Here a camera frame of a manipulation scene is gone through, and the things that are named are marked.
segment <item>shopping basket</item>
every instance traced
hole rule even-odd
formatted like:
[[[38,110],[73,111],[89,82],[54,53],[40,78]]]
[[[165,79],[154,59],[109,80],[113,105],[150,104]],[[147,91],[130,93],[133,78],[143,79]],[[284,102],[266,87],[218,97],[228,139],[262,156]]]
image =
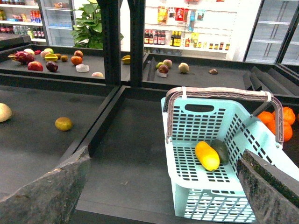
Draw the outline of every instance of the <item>shopping basket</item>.
[[[250,114],[231,99],[263,103]],[[176,216],[253,223],[255,216],[236,170],[236,162],[245,149],[299,180],[299,169],[282,150],[282,105],[269,92],[178,87],[168,91],[161,103]],[[276,111],[276,136],[253,116],[269,103]],[[228,147],[229,163],[210,172],[200,164],[194,149],[199,141],[209,143],[214,139],[223,141]]]

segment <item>basket handle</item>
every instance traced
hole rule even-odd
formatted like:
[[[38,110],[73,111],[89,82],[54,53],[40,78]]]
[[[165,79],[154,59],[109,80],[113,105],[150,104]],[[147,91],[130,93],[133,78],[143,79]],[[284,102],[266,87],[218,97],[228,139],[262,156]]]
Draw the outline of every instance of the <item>basket handle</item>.
[[[165,103],[163,106],[163,112],[168,112],[167,118],[167,135],[166,142],[168,143],[169,138],[172,136],[173,126],[173,111],[174,101],[182,97],[183,99],[191,98],[228,98],[228,99],[245,99],[248,101],[264,102],[258,107],[253,115],[256,116],[265,110],[269,103],[274,106],[275,109],[275,122],[276,127],[276,142],[283,146],[284,142],[284,130],[283,130],[283,107],[280,101],[275,98],[271,93],[266,91],[247,91],[239,90],[234,88],[223,88],[223,87],[209,87],[209,88],[196,88],[196,87],[177,87],[169,90],[165,97]]]

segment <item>potted plant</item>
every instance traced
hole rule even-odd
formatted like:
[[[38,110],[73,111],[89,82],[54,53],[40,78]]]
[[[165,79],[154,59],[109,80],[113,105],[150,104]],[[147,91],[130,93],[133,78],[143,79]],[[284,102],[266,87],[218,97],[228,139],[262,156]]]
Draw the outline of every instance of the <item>potted plant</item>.
[[[74,11],[82,11],[82,18],[77,18],[77,25],[71,31],[75,47],[103,49],[103,33],[101,9],[96,0],[88,0],[89,4]]]

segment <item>light blue plastic basket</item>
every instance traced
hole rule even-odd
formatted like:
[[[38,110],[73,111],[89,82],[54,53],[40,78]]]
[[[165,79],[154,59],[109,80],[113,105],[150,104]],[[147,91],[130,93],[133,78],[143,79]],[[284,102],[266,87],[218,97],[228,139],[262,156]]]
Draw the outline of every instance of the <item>light blue plastic basket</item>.
[[[192,112],[186,105],[212,107]],[[164,134],[168,113],[163,112]],[[299,180],[299,169],[283,152],[275,136],[256,117],[232,100],[178,98],[174,104],[172,141],[166,156],[176,216],[235,223],[254,223],[255,216],[236,172],[236,162],[248,149]],[[196,158],[199,141],[223,141],[229,150],[229,164],[210,172]]]

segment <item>avocado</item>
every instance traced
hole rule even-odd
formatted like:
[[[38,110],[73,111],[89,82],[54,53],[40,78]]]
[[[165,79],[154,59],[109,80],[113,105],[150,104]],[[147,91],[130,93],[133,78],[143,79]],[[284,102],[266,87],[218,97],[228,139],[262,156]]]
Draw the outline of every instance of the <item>avocado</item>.
[[[228,164],[229,161],[228,148],[226,147],[224,142],[218,139],[214,139],[211,142],[210,146],[218,153],[220,158],[220,163],[222,163],[223,165]]]

